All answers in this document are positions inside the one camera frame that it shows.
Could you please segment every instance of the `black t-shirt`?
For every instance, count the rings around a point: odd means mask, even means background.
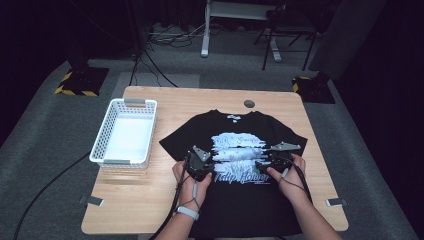
[[[272,116],[218,110],[196,115],[160,141],[181,161],[193,146],[210,152],[215,173],[190,237],[275,237],[301,233],[293,208],[268,174],[255,161],[266,161],[265,150],[281,142],[300,145],[307,139]]]

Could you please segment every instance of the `cable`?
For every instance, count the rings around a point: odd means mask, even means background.
[[[309,201],[311,201],[311,203],[312,203],[311,192],[309,191],[308,183],[306,182],[305,175],[303,174],[302,169],[300,169],[300,167],[297,166],[291,159],[285,158],[285,157],[281,157],[281,158],[284,159],[284,160],[287,160],[287,161],[289,161],[291,163],[292,167],[294,167],[294,169],[296,170],[297,175],[299,175],[300,181],[302,181],[302,185],[303,185],[304,188],[300,187],[299,185],[296,185],[294,183],[291,183],[291,182],[287,181],[283,177],[281,177],[280,181],[281,180],[284,180],[287,183],[289,183],[289,184],[291,184],[293,186],[296,186],[296,187],[302,189],[306,193],[306,195],[308,196]]]
[[[41,196],[41,194],[43,194],[43,192],[50,187],[50,185],[52,185],[60,176],[62,176],[64,173],[66,173],[69,169],[71,169],[73,166],[77,165],[79,162],[81,162],[84,158],[86,158],[88,155],[90,155],[90,152],[87,152],[86,154],[84,154],[84,156],[82,156],[81,158],[79,158],[77,161],[75,161],[74,163],[72,163],[71,165],[69,165],[69,167],[67,167],[65,170],[63,170],[62,172],[60,172],[58,175],[56,175],[56,177],[54,177],[49,183],[47,183],[43,189],[41,189],[38,194],[34,197],[34,199],[32,199],[31,203],[27,206],[27,208],[25,209],[24,213],[22,214],[21,219],[18,222],[18,226],[16,226],[16,230],[15,230],[15,235],[13,237],[14,240],[18,239],[18,235],[19,235],[19,230],[21,229],[22,223],[25,219],[25,216],[28,214],[29,210],[31,209],[32,205],[34,205],[34,203],[37,201],[37,199]]]
[[[123,40],[121,40],[121,39],[119,39],[119,38],[117,38],[117,37],[115,37],[115,36],[113,36],[112,34],[110,34],[110,33],[108,33],[107,31],[105,31],[102,27],[100,27],[96,22],[94,22],[80,7],[78,7],[78,5],[74,2],[74,1],[72,1],[72,0],[68,0],[68,2],[71,4],[71,5],[73,5],[85,18],[87,18],[87,20],[89,21],[89,22],[91,22],[91,24],[93,24],[97,29],[99,29],[101,32],[103,32],[104,34],[106,34],[108,37],[110,37],[110,38],[112,38],[112,39],[114,39],[114,40],[116,40],[116,41],[118,41],[118,42],[120,42],[120,43],[122,43],[122,44],[125,44],[125,45],[127,45],[127,46],[129,46],[129,47],[132,47],[133,45],[132,44],[129,44],[129,43],[127,43],[127,42],[125,42],[125,41],[123,41]]]
[[[174,200],[172,201],[171,209],[169,210],[168,216],[166,216],[166,218],[163,221],[162,225],[153,234],[153,236],[151,236],[149,238],[149,240],[154,240],[160,234],[160,232],[165,228],[166,224],[168,224],[169,220],[172,217],[172,214],[174,213],[175,207],[177,206],[178,198],[180,197],[181,188],[182,188],[183,183],[185,182],[185,180],[187,180],[187,178],[188,178],[187,177],[186,179],[184,179],[184,174],[185,174],[186,169],[187,169],[187,160],[188,160],[188,158],[185,158],[183,172],[181,173],[180,181],[178,182],[177,188],[175,189]]]
[[[228,30],[227,28],[222,27],[222,26],[219,26],[219,27],[217,27],[217,28],[220,28],[220,30],[218,30],[218,31],[217,31],[217,32],[215,32],[215,33],[211,32],[211,33],[210,33],[210,35],[211,35],[211,36],[218,36],[221,32],[223,32],[223,31],[227,31],[227,30]]]
[[[150,68],[150,66],[147,65],[145,62],[143,62],[143,60],[141,58],[140,58],[140,62],[142,64],[146,65],[149,68],[150,72],[153,73],[156,76],[156,82],[158,83],[159,87],[162,87],[162,85],[159,82],[159,76],[155,72],[153,72],[153,70]]]
[[[153,61],[153,59],[150,57],[149,53],[147,51],[144,51],[147,55],[147,57],[150,59],[150,62],[152,62],[153,66],[155,66],[156,70],[158,70],[158,72],[170,83],[172,84],[174,87],[178,87],[177,85],[175,85],[171,80],[169,80],[165,74],[163,74],[163,72],[158,68],[158,66],[156,66],[155,62]]]
[[[140,56],[135,56],[134,58],[135,58],[135,60],[134,60],[135,63],[134,63],[134,67],[133,67],[133,70],[132,70],[132,73],[131,73],[130,83],[128,84],[128,86],[132,85],[132,80],[134,79],[135,73],[137,72],[137,65],[138,65],[138,63],[141,59]]]
[[[171,46],[174,48],[182,48],[182,47],[187,47],[190,46],[191,44],[193,44],[193,42],[191,41],[194,37],[197,36],[203,36],[203,35],[197,35],[201,29],[204,27],[205,24],[200,25],[199,27],[197,27],[196,29],[194,29],[193,31],[191,31],[190,33],[186,33],[186,34],[167,34],[167,35],[175,35],[174,37],[167,37],[167,38],[159,38],[159,36],[161,36],[162,34],[165,34],[166,31],[172,29],[174,26],[168,27],[167,29],[161,31],[160,33],[156,34],[157,36],[153,37],[149,43],[151,44],[156,44],[159,46]],[[183,42],[189,42],[186,45],[182,45],[182,46],[176,46],[173,45],[174,42],[176,43],[183,43]]]

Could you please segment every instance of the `person's left hand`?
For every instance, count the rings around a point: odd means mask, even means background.
[[[174,172],[175,180],[177,183],[179,183],[181,179],[183,168],[184,161],[179,161],[172,167],[172,171]],[[198,205],[193,200],[193,188],[196,181],[190,176],[190,174],[187,173],[187,171],[184,173],[183,179],[184,183],[180,192],[179,204],[184,205],[184,207],[193,211],[199,212],[199,208],[202,206],[206,198],[206,190],[212,181],[212,173],[209,173],[203,181],[197,182],[196,202]]]

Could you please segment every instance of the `wrist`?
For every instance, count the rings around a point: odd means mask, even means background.
[[[311,201],[308,199],[308,197],[305,194],[299,195],[295,198],[289,198],[290,203],[292,204],[293,208],[296,207],[305,207],[305,206],[312,206]]]
[[[200,204],[196,203],[195,200],[185,202],[185,203],[181,204],[180,206],[184,206],[184,207],[186,207],[190,210],[196,211],[196,212],[200,211]]]
[[[197,220],[199,218],[199,213],[197,211],[194,211],[185,206],[178,206],[177,209],[175,209],[175,212],[186,215],[187,217],[190,217],[193,220]]]

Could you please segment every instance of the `chair leg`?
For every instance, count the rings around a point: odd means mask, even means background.
[[[308,54],[306,55],[305,63],[303,63],[302,71],[305,71],[305,69],[306,69],[306,65],[308,64],[309,55],[311,54],[311,50],[312,50],[312,47],[313,47],[313,45],[314,45],[315,37],[316,37],[316,36],[317,36],[317,34],[316,34],[316,33],[314,33],[314,35],[312,35],[311,44],[309,45]]]
[[[269,48],[271,46],[271,39],[272,39],[272,29],[269,30],[269,35],[268,35],[268,43],[266,45],[266,51],[265,51],[265,58],[264,58],[264,64],[262,66],[262,71],[265,70],[265,66],[266,66],[266,61],[268,59],[268,52],[269,52]]]
[[[259,33],[258,37],[256,38],[255,42],[253,43],[253,45],[256,45],[259,41],[259,39],[263,36],[264,31],[265,31],[266,27],[264,27],[261,31],[261,33]]]

